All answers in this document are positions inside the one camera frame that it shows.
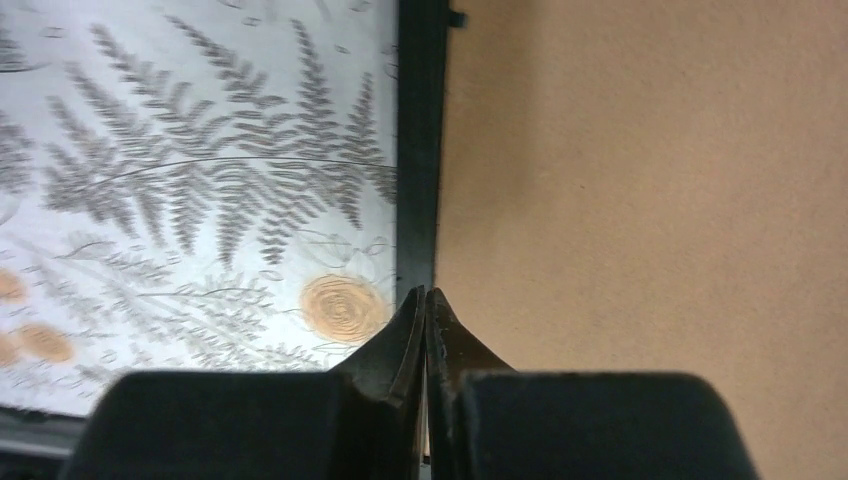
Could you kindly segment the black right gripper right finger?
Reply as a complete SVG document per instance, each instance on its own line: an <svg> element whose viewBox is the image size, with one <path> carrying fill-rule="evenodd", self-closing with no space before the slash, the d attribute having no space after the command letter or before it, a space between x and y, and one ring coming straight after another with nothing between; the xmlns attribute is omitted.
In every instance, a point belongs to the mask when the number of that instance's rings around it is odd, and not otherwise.
<svg viewBox="0 0 848 480"><path fill-rule="evenodd" d="M510 367L427 295L437 479L755 479L723 398L685 372Z"/></svg>

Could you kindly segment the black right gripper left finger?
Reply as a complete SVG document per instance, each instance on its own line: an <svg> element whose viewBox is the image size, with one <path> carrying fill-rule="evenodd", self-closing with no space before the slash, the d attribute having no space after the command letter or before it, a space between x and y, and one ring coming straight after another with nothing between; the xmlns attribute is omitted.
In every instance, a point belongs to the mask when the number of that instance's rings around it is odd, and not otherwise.
<svg viewBox="0 0 848 480"><path fill-rule="evenodd" d="M65 479L415 479L425 290L327 371L139 371L90 417Z"/></svg>

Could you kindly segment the brown backing board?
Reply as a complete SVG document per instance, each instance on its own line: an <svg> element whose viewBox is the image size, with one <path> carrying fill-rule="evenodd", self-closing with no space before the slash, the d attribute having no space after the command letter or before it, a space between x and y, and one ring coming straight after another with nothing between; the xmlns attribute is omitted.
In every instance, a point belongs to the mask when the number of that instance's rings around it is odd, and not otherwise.
<svg viewBox="0 0 848 480"><path fill-rule="evenodd" d="M518 368L674 369L847 475L847 5L462 1L437 282Z"/></svg>

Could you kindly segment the black picture frame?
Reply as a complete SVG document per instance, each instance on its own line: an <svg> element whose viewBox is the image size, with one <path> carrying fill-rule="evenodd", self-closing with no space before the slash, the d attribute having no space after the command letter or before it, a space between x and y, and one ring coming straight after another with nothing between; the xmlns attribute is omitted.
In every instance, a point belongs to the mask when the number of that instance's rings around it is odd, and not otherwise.
<svg viewBox="0 0 848 480"><path fill-rule="evenodd" d="M434 285L448 35L467 15L449 0L398 3L395 293Z"/></svg>

